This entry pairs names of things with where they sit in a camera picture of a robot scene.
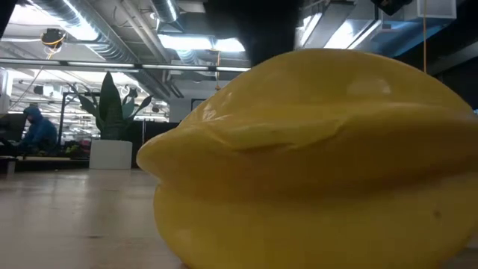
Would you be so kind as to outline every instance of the duct pipe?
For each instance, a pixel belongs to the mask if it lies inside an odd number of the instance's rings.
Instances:
[[[158,48],[153,45],[151,40],[144,34],[143,31],[141,31],[140,27],[136,24],[134,19],[129,15],[129,12],[126,10],[126,8],[121,4],[120,0],[115,0],[115,3],[121,12],[124,13],[126,19],[128,20],[129,24],[132,26],[134,31],[136,32],[137,35],[140,36],[141,40],[144,42],[144,44],[148,47],[149,51],[155,56],[156,60],[159,62],[164,61],[163,55],[159,52]]]
[[[134,63],[138,58],[110,28],[106,21],[85,0],[27,0],[38,10],[50,15],[69,34],[78,40],[97,41],[87,45],[109,62]],[[127,74],[142,84],[150,94],[167,100],[171,93],[148,72],[140,70]]]
[[[133,3],[131,3],[130,0],[122,0],[122,1],[125,3],[125,6],[132,12],[133,17],[140,23],[141,27],[143,27],[143,30],[146,32],[146,35],[148,35],[152,43],[156,46],[156,49],[162,54],[164,61],[169,63],[171,61],[169,57],[169,53],[163,47],[163,44],[161,44],[161,41],[159,40],[158,35],[151,31],[151,28],[149,27],[148,23],[146,23],[146,21],[143,19],[140,12],[138,11],[138,9],[133,5]]]
[[[176,0],[152,0],[152,5],[162,22],[171,23],[179,18]]]
[[[208,66],[209,65],[208,62],[199,59],[197,57],[196,52],[192,49],[188,49],[188,50],[178,49],[178,50],[176,50],[176,52],[178,53],[179,59],[181,59],[181,61],[184,64],[197,65],[197,66]],[[201,74],[201,75],[206,75],[206,76],[215,76],[216,75],[215,72],[198,72],[198,73]]]

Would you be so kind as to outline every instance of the ceiling light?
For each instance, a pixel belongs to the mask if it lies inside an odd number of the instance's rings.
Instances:
[[[218,72],[246,72],[249,71],[249,67],[216,67]]]
[[[353,27],[348,21],[332,35],[329,42],[324,46],[326,49],[346,49],[353,41]]]
[[[138,69],[107,68],[107,69],[105,69],[105,71],[109,71],[109,72],[127,72],[127,73],[130,73],[130,72],[139,72],[140,70],[138,70]]]
[[[151,120],[167,120],[165,116],[152,116],[152,115],[137,115],[134,116],[135,120],[145,120],[145,119],[151,119]]]
[[[8,111],[9,114],[22,114],[23,111]],[[42,112],[42,115],[43,116],[61,116],[61,112]],[[63,113],[63,115],[65,117],[74,117],[74,116],[91,116],[91,114],[87,113],[87,112],[75,112],[75,113],[71,113],[71,112],[65,112]]]
[[[312,17],[312,19],[304,19],[304,22],[307,22],[307,24],[304,24],[304,34],[300,38],[300,46],[304,46],[305,42],[307,42],[307,39],[311,36],[312,31],[315,29],[315,26],[319,22],[321,16],[321,13],[317,13]]]
[[[246,51],[237,38],[228,38],[216,41],[214,49],[221,52],[244,52]]]
[[[208,37],[174,37],[159,34],[159,39],[163,43],[163,46],[168,49],[189,50],[213,48]]]
[[[187,65],[172,65],[172,64],[144,64],[145,69],[165,69],[165,70],[191,70],[191,71],[208,71],[206,66],[187,66]]]
[[[376,22],[374,22],[372,26],[368,30],[366,30],[366,32],[364,32],[363,35],[361,35],[355,41],[353,41],[353,43],[350,44],[350,46],[347,49],[354,49],[355,47],[360,45],[360,43],[362,43],[365,40],[365,38],[367,38],[370,34],[372,34],[375,31],[375,29],[377,29],[381,24],[382,24],[381,20],[377,20]]]
[[[106,67],[106,68],[133,68],[134,67],[134,64],[81,62],[81,61],[70,61],[68,64],[72,67]]]

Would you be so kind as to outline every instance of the wooden floor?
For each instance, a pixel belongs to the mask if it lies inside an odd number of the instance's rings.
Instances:
[[[155,186],[139,170],[0,179],[0,268],[184,269],[156,232]],[[478,249],[446,268],[478,268]]]

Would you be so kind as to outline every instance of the ceiling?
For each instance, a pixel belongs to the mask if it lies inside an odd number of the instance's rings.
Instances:
[[[68,34],[60,49],[52,50],[40,42],[40,36],[47,28],[57,28],[67,33],[64,24],[58,18],[49,16],[28,2],[48,2],[48,0],[24,0],[23,5],[17,5],[0,42],[0,58],[26,58],[62,61],[101,62],[105,59],[92,50],[92,44],[98,40],[79,40],[81,34]],[[206,0],[169,0],[179,8],[179,18],[172,23],[159,22],[158,12],[152,0],[85,0],[92,8],[88,16],[96,16],[108,28],[109,37],[116,36],[123,48],[133,55],[134,62],[143,64],[189,64],[181,54],[184,50],[193,52],[194,63],[199,65],[220,67],[250,67],[251,62],[237,40],[218,36],[217,25],[211,27],[211,15],[206,13]],[[388,16],[376,9],[370,0],[334,1],[305,0],[299,9],[299,21],[296,25],[296,49],[336,48],[360,49],[366,52],[378,53],[394,57],[416,46],[423,39],[422,19],[418,11],[413,10],[415,0],[404,8]],[[428,36],[439,32],[454,20],[453,6],[447,7],[442,13],[429,14],[427,21]],[[226,29],[229,22],[215,21]],[[231,26],[230,35],[234,35]],[[28,85],[38,74],[38,67],[29,65],[4,65],[14,77],[11,99],[18,104],[13,111],[22,111],[31,103],[36,103],[47,113],[52,121],[59,119],[61,94],[53,96],[33,93],[33,86]],[[67,83],[85,84],[93,91],[99,90],[105,71],[97,69],[63,68],[62,70],[43,70],[34,84],[67,90]],[[150,84],[144,84],[138,77],[129,72],[113,70],[114,81],[122,96],[128,92],[128,87],[140,89],[137,102],[141,102],[151,94],[157,98],[152,105],[140,114],[138,119],[167,121],[171,99],[206,99],[213,95],[215,87],[223,87],[239,72],[194,72],[194,71],[163,71],[148,70],[147,76],[161,86],[162,92],[156,93]],[[152,112],[153,105],[160,108],[158,113]],[[75,129],[72,135],[91,135],[97,133],[94,124],[79,103],[71,101],[66,107],[65,123],[68,129]]]

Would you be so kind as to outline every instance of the exposed ductwork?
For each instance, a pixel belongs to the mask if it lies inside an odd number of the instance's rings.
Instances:
[[[152,4],[162,22],[171,23],[179,18],[179,7],[175,0],[152,0]]]
[[[27,0],[37,9],[56,18],[58,24],[78,40],[96,41],[87,45],[106,61],[138,62],[138,58],[86,0]],[[153,96],[168,100],[168,89],[145,70],[128,73]]]
[[[180,31],[183,31],[181,25],[177,21],[179,18],[179,8],[176,4],[176,0],[152,0],[152,4],[155,7],[155,11],[162,22],[168,23]],[[196,52],[192,49],[188,50],[176,50],[179,59],[183,64],[190,65],[208,65],[206,62],[201,61]],[[215,75],[213,72],[200,72],[202,75]]]

